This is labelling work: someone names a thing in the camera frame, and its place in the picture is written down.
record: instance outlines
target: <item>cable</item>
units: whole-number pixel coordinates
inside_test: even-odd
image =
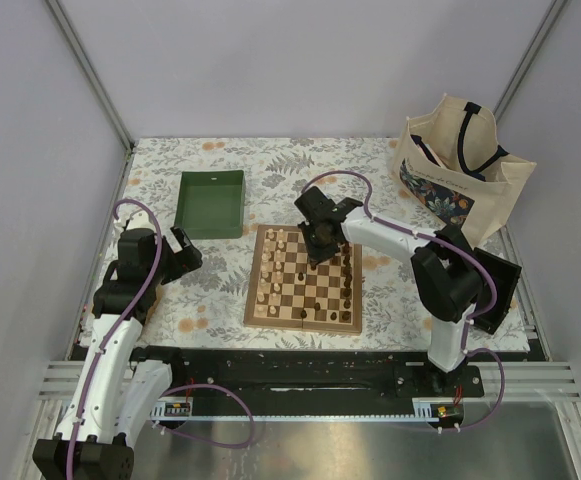
[[[95,353],[94,358],[92,359],[92,363],[90,364],[90,368],[88,369],[88,373],[86,374],[86,378],[83,382],[81,396],[79,397],[79,402],[77,404],[77,412],[76,412],[77,418],[81,418],[81,415],[83,415],[83,413],[84,413],[85,403],[86,403],[86,400],[88,398],[88,391],[90,390],[90,386],[92,385],[92,379],[94,378],[94,372],[97,368],[97,365],[99,364],[99,360],[101,359],[101,352],[108,345],[108,342],[110,341],[110,339],[112,338],[112,336],[114,335],[116,330],[119,328],[119,325],[121,325],[121,323],[126,319],[126,317],[130,314],[132,309],[136,306],[139,299],[143,296],[145,291],[148,289],[150,282],[152,282],[152,279],[153,279],[155,273],[157,272],[157,268],[159,267],[159,260],[161,259],[161,250],[163,247],[163,238],[161,237],[161,227],[159,226],[159,222],[157,221],[157,218],[155,217],[154,213],[152,213],[152,210],[150,210],[147,206],[145,206],[143,203],[141,203],[137,200],[133,200],[130,198],[124,198],[122,200],[119,200],[114,205],[113,215],[114,215],[115,220],[119,219],[119,214],[117,211],[119,210],[119,207],[123,204],[136,205],[137,207],[141,208],[143,211],[145,211],[148,214],[148,217],[150,218],[150,221],[152,222],[152,224],[154,225],[154,228],[156,230],[155,233],[157,236],[157,252],[156,252],[155,257],[154,257],[154,262],[152,262],[152,268],[150,268],[150,272],[148,272],[148,276],[144,280],[143,285],[141,285],[141,288],[139,289],[137,294],[134,296],[134,298],[130,301],[130,303],[128,304],[126,309],[121,313],[121,315],[119,315],[119,318],[117,319],[116,322],[114,322],[114,324],[112,325],[112,327],[110,328],[108,333],[105,334],[105,336],[103,337],[103,340],[101,341],[101,344],[99,345],[99,351],[97,353]],[[67,455],[67,459],[66,459],[66,480],[74,480],[74,476],[73,476],[74,450],[75,450],[75,446],[77,444],[77,437],[79,435],[79,427],[80,426],[81,426],[80,421],[77,421],[77,422],[72,424],[72,434],[70,435],[70,442],[68,443],[68,455]]]
[[[475,259],[472,255],[469,255],[468,253],[464,252],[460,248],[455,247],[451,243],[446,242],[445,240],[442,240],[442,239],[437,238],[437,237],[433,237],[432,235],[428,235],[425,233],[415,234],[412,231],[412,229],[410,229],[410,228],[402,227],[401,225],[397,225],[397,224],[392,223],[388,220],[377,217],[376,215],[373,215],[370,212],[370,197],[372,197],[373,188],[372,188],[372,184],[370,183],[370,180],[368,180],[368,178],[365,175],[358,173],[358,172],[353,172],[351,170],[331,170],[329,172],[325,172],[325,173],[322,173],[320,175],[317,175],[312,180],[310,180],[308,183],[306,183],[306,185],[301,189],[301,193],[304,193],[317,180],[320,180],[320,179],[327,177],[329,175],[351,175],[351,176],[357,177],[365,182],[366,186],[368,187],[368,193],[366,194],[366,198],[363,200],[363,211],[366,214],[366,216],[368,218],[370,218],[371,220],[373,220],[381,225],[384,225],[388,228],[392,228],[393,230],[396,230],[398,232],[405,233],[406,235],[411,235],[415,238],[417,238],[417,237],[423,238],[424,240],[428,240],[430,242],[434,242],[438,245],[441,245],[442,247],[447,248],[448,250],[461,256],[466,261],[468,261],[472,266],[474,266],[474,268],[477,269],[477,271],[481,274],[482,278],[488,284],[488,288],[490,289],[490,302],[483,309],[478,310],[478,311],[474,311],[474,312],[468,314],[466,317],[468,320],[471,320],[474,317],[477,317],[479,315],[483,315],[484,313],[487,313],[494,308],[494,306],[497,303],[497,287],[494,283],[494,280],[492,279],[492,276],[488,273],[488,271],[484,268],[484,266],[481,265],[477,261],[477,259]],[[463,331],[461,332],[461,350],[464,352],[466,351],[466,345],[468,343],[468,332],[470,330],[470,325],[472,323],[473,322],[466,322],[464,327],[463,327]],[[499,356],[495,352],[493,352],[492,350],[490,350],[488,348],[477,348],[475,350],[467,352],[466,357],[471,358],[478,353],[488,353],[497,362],[497,365],[499,366],[499,372],[501,374],[501,388],[499,390],[499,396],[497,397],[497,400],[494,404],[494,407],[492,407],[492,410],[490,410],[490,412],[485,417],[483,417],[481,420],[478,420],[477,422],[475,422],[471,425],[466,425],[465,427],[461,427],[462,430],[471,430],[474,427],[482,425],[486,420],[488,420],[490,417],[492,417],[492,415],[501,406],[501,402],[503,400],[503,394],[504,394],[505,389],[506,389],[506,377],[505,377],[505,373],[503,371],[503,363],[501,363],[501,359],[499,358]]]
[[[497,362],[497,366],[499,367],[499,374],[501,375],[501,387],[499,388],[499,395],[497,396],[497,400],[494,402],[494,406],[492,407],[492,409],[490,409],[488,414],[485,417],[483,417],[481,420],[477,420],[476,422],[471,423],[470,425],[466,425],[465,427],[462,426],[461,430],[472,430],[473,428],[476,428],[479,425],[483,425],[489,418],[492,417],[492,415],[494,415],[494,413],[497,410],[499,410],[499,407],[501,406],[501,402],[503,401],[503,394],[506,391],[506,374],[503,371],[503,363],[501,362],[499,355],[497,355],[495,352],[493,352],[489,348],[475,348],[474,350],[468,352],[468,354],[466,356],[468,358],[471,358],[471,357],[474,357],[478,353],[487,353],[490,356],[492,356],[492,358],[494,358],[495,362]]]
[[[255,429],[254,429],[254,417],[252,416],[252,412],[250,411],[250,409],[243,400],[241,400],[236,394],[234,394],[227,388],[221,387],[219,385],[211,385],[208,383],[198,383],[192,385],[184,385],[182,387],[171,388],[170,390],[164,392],[162,397],[166,397],[168,395],[172,395],[173,393],[177,392],[192,390],[195,388],[206,388],[209,390],[217,390],[219,392],[227,394],[229,397],[234,398],[235,402],[237,402],[241,406],[241,408],[243,408],[243,411],[248,416],[248,421],[250,423],[250,435],[248,436],[248,439],[241,443],[221,443],[215,442],[214,440],[210,440],[209,438],[197,437],[196,435],[192,435],[190,433],[179,432],[177,430],[172,430],[170,428],[164,427],[163,425],[160,425],[163,430],[173,435],[176,435],[177,437],[187,438],[189,440],[197,440],[199,442],[204,442],[207,443],[208,445],[212,445],[213,447],[231,448],[236,450],[239,448],[247,448],[254,443]]]

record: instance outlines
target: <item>canvas bag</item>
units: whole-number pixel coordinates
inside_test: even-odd
[[[505,225],[535,166],[499,145],[490,110],[444,95],[432,113],[407,119],[391,168],[475,247]]]

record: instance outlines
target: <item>blue patterned fabric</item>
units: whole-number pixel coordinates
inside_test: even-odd
[[[399,168],[399,178],[408,190],[444,223],[461,226],[468,218],[474,205],[474,200],[470,197],[413,175],[406,168],[405,160]]]

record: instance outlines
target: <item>white wall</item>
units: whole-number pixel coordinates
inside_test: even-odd
[[[398,135],[494,107],[550,0],[63,0],[131,134]]]
[[[503,118],[537,169],[511,226],[557,359],[581,386],[581,1],[571,2]]]
[[[41,0],[0,0],[0,479],[65,354],[124,151]]]

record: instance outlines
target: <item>metal floor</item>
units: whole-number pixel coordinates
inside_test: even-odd
[[[486,406],[467,407],[468,420]],[[190,422],[214,440],[247,437],[241,422]],[[268,422],[248,450],[191,442],[146,426],[133,480],[575,479],[550,404],[507,404],[474,431],[438,436],[429,427],[386,423]]]

